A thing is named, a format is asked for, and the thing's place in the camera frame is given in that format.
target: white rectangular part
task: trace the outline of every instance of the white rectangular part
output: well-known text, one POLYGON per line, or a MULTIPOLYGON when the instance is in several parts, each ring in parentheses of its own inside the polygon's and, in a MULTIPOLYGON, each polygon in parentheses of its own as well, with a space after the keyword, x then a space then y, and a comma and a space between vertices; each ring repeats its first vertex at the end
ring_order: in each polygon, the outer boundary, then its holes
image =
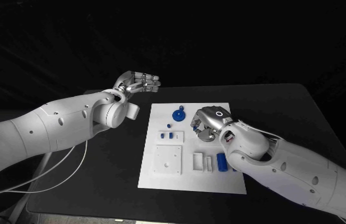
POLYGON ((213 157, 211 156, 205 157, 205 172, 207 173, 213 173, 214 172, 213 157))
POLYGON ((226 152, 220 140, 204 142, 191 127, 197 111, 204 107, 220 106, 228 111, 228 103, 155 103, 152 104, 146 144, 140 168, 139 188, 197 191, 211 193, 247 194, 244 174, 233 171, 231 166, 226 172, 218 170, 217 154, 226 152), (184 106, 185 120, 175 121, 172 114, 184 106), (184 132, 184 144, 162 143, 158 140, 159 131, 184 132), (156 174, 153 172, 153 162, 156 146, 182 146, 181 154, 181 175, 156 174), (204 153, 211 158, 213 173, 194 171, 194 153, 204 153))
POLYGON ((201 152, 192 154, 192 170, 204 172, 204 153, 201 152))
POLYGON ((159 131, 156 141, 159 144, 184 144, 185 132, 184 131, 159 131))
POLYGON ((182 146, 155 147, 153 173, 179 176, 182 174, 182 146))

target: white board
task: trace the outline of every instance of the white board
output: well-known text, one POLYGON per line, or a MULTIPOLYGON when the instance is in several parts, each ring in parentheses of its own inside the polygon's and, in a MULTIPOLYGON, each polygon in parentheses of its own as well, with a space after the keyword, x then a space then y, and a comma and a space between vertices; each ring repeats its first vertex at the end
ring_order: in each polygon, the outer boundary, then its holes
POLYGON ((198 109, 210 106, 221 106, 230 111, 228 103, 152 104, 139 188, 247 194, 244 174, 239 171, 234 172, 230 165, 228 171, 221 172, 218 169, 217 154, 224 152, 220 140, 215 139, 214 142, 204 142, 197 137, 197 133, 191 127, 198 109), (187 117, 184 121, 178 122, 174 120, 172 114, 179 109, 179 106, 184 106, 187 117), (171 139, 161 141, 161 133, 164 132, 174 132, 175 138, 172 141, 171 139), (184 143, 178 143, 175 134, 181 134, 181 132, 184 132, 184 143), (171 173, 165 167, 162 167, 164 170, 161 171, 165 173, 156 173, 156 166, 164 166, 168 163, 168 161, 165 162, 162 160, 161 163, 156 160, 156 150, 161 146, 174 146, 168 148, 181 147, 181 173, 171 173), (207 168, 204 171, 194 170, 194 153, 202 153, 204 162, 207 160, 205 157, 211 157, 213 172, 208 172, 207 168))

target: robotic hand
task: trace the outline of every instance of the robotic hand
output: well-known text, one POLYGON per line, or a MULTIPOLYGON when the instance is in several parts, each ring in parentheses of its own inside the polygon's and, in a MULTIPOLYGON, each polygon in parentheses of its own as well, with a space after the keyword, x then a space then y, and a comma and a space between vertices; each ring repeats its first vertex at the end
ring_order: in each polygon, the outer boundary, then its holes
POLYGON ((198 138, 221 143, 234 169, 298 204, 346 218, 346 170, 322 155, 262 131, 217 106, 197 111, 191 127, 198 138), (262 161, 264 154, 272 156, 262 161))
POLYGON ((129 103, 138 92, 159 91, 159 77, 128 71, 112 89, 55 100, 27 115, 0 122, 0 171, 27 158, 68 149, 100 132, 117 128, 140 107, 129 103))

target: white robotic arm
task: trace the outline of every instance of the white robotic arm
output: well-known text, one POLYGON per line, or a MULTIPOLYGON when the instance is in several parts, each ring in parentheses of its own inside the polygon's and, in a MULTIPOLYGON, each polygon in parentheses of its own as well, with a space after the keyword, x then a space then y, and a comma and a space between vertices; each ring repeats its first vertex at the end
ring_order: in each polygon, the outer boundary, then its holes
POLYGON ((136 92, 158 92, 159 77, 128 71, 113 89, 55 100, 27 115, 0 122, 0 171, 29 157, 68 149, 100 132, 136 119, 129 103, 136 92))
POLYGON ((243 121, 234 121, 223 107, 198 110, 191 126, 205 142, 218 137, 234 169, 290 201, 346 218, 346 170, 339 165, 285 139, 267 138, 243 121), (266 153, 272 159, 262 161, 266 153))

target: black background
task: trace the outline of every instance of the black background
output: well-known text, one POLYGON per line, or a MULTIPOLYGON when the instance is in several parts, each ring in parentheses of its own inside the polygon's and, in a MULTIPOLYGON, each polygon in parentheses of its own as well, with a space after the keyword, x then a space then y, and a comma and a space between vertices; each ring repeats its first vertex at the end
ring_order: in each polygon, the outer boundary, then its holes
POLYGON ((301 83, 345 143, 345 14, 346 0, 0 0, 0 108, 128 70, 164 87, 301 83))

